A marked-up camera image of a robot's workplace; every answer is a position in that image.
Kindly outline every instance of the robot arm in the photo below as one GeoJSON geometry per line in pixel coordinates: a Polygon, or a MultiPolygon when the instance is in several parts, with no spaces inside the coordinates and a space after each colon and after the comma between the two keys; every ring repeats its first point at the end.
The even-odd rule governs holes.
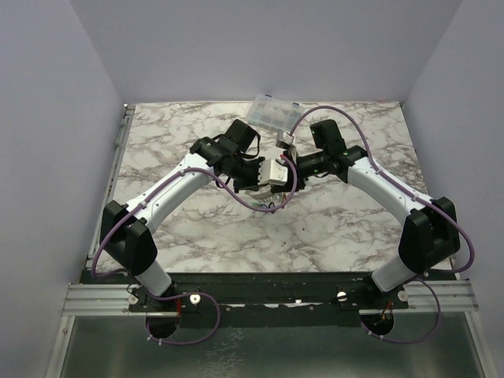
{"type": "Polygon", "coordinates": [[[271,183],[282,185],[287,182],[287,168],[278,161],[263,157],[253,159],[244,154],[256,137],[256,131],[235,120],[225,134],[196,141],[176,168],[149,190],[124,205],[116,201],[106,205],[100,243],[121,219],[129,215],[105,250],[149,292],[163,294],[172,280],[156,261],[158,250],[152,235],[178,205],[213,180],[210,174],[225,174],[232,178],[235,191],[258,190],[271,183]],[[138,206],[140,209],[133,216],[129,214],[138,206]]]}
{"type": "MultiPolygon", "coordinates": [[[[347,148],[333,120],[312,124],[310,128],[315,146],[321,149],[314,154],[296,156],[292,139],[286,135],[277,138],[277,146],[288,148],[284,154],[296,161],[298,188],[303,189],[310,176],[324,173],[336,175],[343,182],[370,195],[402,226],[398,255],[372,273],[369,285],[372,292],[390,291],[423,274],[460,249],[458,230],[437,212],[416,200],[421,198],[432,203],[456,221],[454,204],[449,199],[435,200],[418,193],[378,165],[391,180],[412,192],[414,198],[404,195],[373,168],[365,150],[359,146],[347,148]]],[[[292,181],[288,181],[283,187],[274,187],[272,191],[286,191],[291,185],[292,181]]]]}

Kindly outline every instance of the lavender wall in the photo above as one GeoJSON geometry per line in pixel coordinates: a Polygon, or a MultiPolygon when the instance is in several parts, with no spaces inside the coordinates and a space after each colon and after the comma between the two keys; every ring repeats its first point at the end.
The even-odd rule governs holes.
{"type": "Polygon", "coordinates": [[[0,376],[43,376],[121,100],[66,0],[0,6],[0,376]]]}
{"type": "MultiPolygon", "coordinates": [[[[464,0],[405,104],[428,187],[452,198],[476,246],[469,272],[504,376],[504,2],[464,0]]],[[[463,250],[458,264],[467,259],[463,250]]]]}
{"type": "Polygon", "coordinates": [[[126,102],[406,100],[460,0],[71,0],[126,102]]]}

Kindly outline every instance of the transparent container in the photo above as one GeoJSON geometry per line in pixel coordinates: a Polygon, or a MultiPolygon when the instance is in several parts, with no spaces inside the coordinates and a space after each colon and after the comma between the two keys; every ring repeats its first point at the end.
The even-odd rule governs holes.
{"type": "Polygon", "coordinates": [[[269,130],[289,132],[304,112],[304,108],[297,102],[282,101],[268,94],[260,94],[250,106],[246,120],[249,124],[269,130]]]}

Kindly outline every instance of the marble tabletop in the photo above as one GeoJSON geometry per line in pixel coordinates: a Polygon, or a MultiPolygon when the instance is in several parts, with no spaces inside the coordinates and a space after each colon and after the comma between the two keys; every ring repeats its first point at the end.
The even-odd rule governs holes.
{"type": "MultiPolygon", "coordinates": [[[[325,104],[344,109],[361,124],[382,166],[427,192],[397,102],[325,104]]],[[[249,102],[137,105],[114,199],[124,203],[148,189],[180,162],[196,139],[224,132],[235,118],[245,120],[249,107],[249,102]]],[[[328,118],[336,120],[348,146],[361,145],[346,118],[319,110],[296,131],[300,154],[315,151],[308,125],[328,118]]],[[[256,129],[262,136],[261,155],[278,156],[275,134],[256,129]]],[[[328,176],[310,178],[306,189],[274,214],[246,209],[211,183],[177,208],[154,240],[157,259],[171,272],[347,272],[381,266],[398,253],[400,235],[398,222],[381,205],[328,176]]],[[[117,266],[104,253],[98,270],[117,266]]]]}

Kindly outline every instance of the black mounting plate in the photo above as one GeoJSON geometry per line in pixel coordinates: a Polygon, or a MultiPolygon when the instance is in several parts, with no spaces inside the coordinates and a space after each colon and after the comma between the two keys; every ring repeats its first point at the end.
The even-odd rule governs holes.
{"type": "MultiPolygon", "coordinates": [[[[364,302],[359,291],[368,272],[336,273],[171,273],[173,285],[165,296],[202,291],[220,304],[222,327],[287,327],[338,325],[358,327],[360,309],[383,309],[388,301],[394,308],[407,308],[398,300],[402,287],[364,302]],[[344,291],[345,302],[336,295],[344,291]]],[[[133,313],[172,312],[175,303],[148,297],[142,288],[129,307],[133,313]]],[[[215,321],[213,304],[202,298],[194,306],[182,298],[181,324],[185,328],[211,328],[215,321]]]]}

